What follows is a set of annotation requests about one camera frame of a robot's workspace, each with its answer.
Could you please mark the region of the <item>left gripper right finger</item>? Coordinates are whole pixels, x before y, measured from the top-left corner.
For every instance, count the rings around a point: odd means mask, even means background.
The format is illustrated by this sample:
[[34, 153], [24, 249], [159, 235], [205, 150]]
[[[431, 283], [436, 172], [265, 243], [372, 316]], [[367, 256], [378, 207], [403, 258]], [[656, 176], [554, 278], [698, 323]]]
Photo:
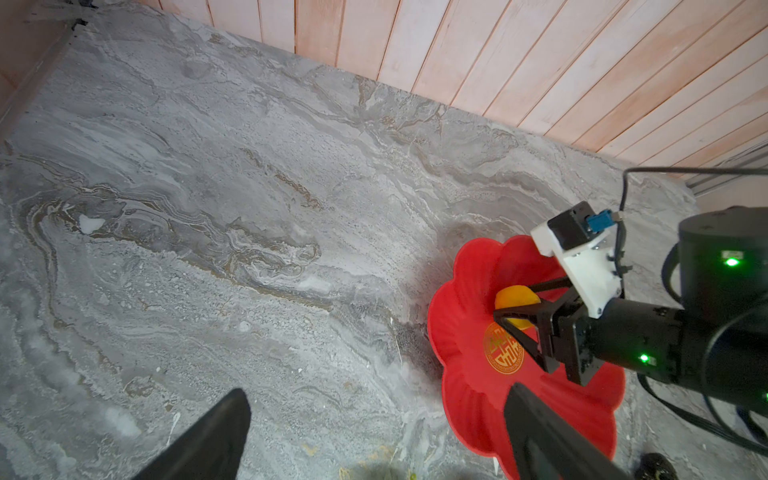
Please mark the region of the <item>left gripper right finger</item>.
[[510, 388], [503, 415], [521, 479], [628, 477], [523, 384]]

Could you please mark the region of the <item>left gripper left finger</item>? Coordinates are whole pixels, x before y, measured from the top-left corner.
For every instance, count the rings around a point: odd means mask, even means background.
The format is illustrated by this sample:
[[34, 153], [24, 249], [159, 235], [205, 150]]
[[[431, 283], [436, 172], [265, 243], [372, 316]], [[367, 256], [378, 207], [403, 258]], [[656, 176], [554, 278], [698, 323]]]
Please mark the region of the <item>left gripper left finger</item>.
[[250, 424], [246, 393], [233, 389], [134, 479], [234, 479]]

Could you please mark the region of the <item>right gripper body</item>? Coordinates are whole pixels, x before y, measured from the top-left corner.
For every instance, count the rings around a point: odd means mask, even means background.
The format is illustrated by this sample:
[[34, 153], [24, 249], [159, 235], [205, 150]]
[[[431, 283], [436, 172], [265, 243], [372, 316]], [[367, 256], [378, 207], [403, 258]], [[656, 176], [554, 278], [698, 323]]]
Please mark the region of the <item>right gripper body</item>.
[[536, 314], [541, 353], [581, 386], [605, 364], [676, 384], [684, 324], [680, 309], [620, 298], [610, 300], [599, 318], [590, 317], [583, 302], [566, 298], [546, 303]]

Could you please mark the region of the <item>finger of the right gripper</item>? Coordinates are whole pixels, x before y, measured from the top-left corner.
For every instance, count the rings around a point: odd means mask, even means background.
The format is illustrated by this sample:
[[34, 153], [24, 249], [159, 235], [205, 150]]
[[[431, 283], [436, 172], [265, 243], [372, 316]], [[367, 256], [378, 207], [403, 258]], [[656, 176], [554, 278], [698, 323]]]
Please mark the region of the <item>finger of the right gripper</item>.
[[567, 277], [560, 277], [529, 286], [529, 289], [537, 295], [562, 295], [573, 286], [571, 280]]
[[534, 360], [534, 362], [545, 372], [554, 373], [560, 366], [560, 363], [547, 352], [542, 351], [542, 344], [526, 333], [526, 331], [515, 324], [521, 321], [527, 321], [531, 328], [538, 332], [539, 321], [549, 321], [554, 312], [552, 302], [543, 302], [536, 305], [513, 307], [509, 309], [500, 309], [493, 312], [493, 319], [506, 333], [525, 350], [525, 352]]

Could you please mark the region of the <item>yellow lemon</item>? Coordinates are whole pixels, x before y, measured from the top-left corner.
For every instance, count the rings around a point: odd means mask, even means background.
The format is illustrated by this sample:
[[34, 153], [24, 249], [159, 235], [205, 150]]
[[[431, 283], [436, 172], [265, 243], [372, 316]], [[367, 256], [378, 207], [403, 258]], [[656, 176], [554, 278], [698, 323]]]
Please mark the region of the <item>yellow lemon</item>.
[[541, 302], [539, 296], [527, 286], [514, 285], [500, 290], [495, 297], [495, 309], [509, 309], [536, 305]]

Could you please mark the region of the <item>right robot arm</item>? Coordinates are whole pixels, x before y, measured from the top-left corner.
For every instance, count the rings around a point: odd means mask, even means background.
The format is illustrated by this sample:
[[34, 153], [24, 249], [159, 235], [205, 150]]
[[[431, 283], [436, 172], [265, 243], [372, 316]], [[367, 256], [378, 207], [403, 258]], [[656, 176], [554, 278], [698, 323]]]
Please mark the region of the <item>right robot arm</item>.
[[626, 296], [627, 228], [621, 210], [587, 203], [539, 225], [538, 251], [565, 276], [531, 286], [556, 301], [495, 310], [495, 322], [546, 372], [586, 385], [610, 363], [652, 381], [722, 400], [740, 418], [767, 411], [767, 211], [730, 207], [683, 220], [662, 285], [673, 305]]

